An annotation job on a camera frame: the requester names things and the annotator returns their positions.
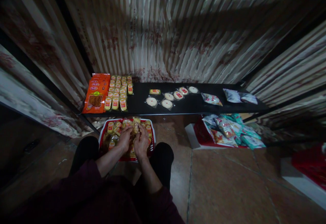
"person's left hand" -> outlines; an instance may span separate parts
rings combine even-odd
[[[132,126],[126,126],[119,137],[117,147],[122,147],[123,151],[126,153],[129,149],[129,139],[130,133],[132,132]]]

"knee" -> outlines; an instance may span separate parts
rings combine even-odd
[[[174,159],[174,153],[169,144],[160,142],[156,145],[156,150],[160,150],[165,156],[172,158],[172,160]]]

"black pants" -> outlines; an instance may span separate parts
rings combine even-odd
[[[79,143],[69,175],[75,174],[86,160],[98,159],[98,140],[95,137],[85,137]],[[153,155],[149,159],[157,177],[163,186],[170,189],[171,166],[174,159],[172,148],[164,142],[158,143],[154,149]],[[143,184],[143,178],[140,177],[136,183]]]

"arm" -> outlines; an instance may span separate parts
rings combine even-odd
[[[50,219],[69,207],[93,196],[103,184],[103,177],[113,168],[120,157],[128,151],[132,127],[121,132],[118,145],[96,162],[86,161],[72,176],[60,180],[50,191],[29,202],[16,211],[19,219]]]
[[[184,223],[179,212],[172,202],[169,190],[162,186],[160,179],[153,170],[147,157],[148,133],[139,125],[141,136],[138,133],[134,142],[135,153],[142,169],[147,190],[150,195],[149,219],[153,223]]]

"red cloth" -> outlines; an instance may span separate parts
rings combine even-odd
[[[104,181],[93,160],[15,213],[17,221],[184,223],[168,189],[144,196],[124,177]]]

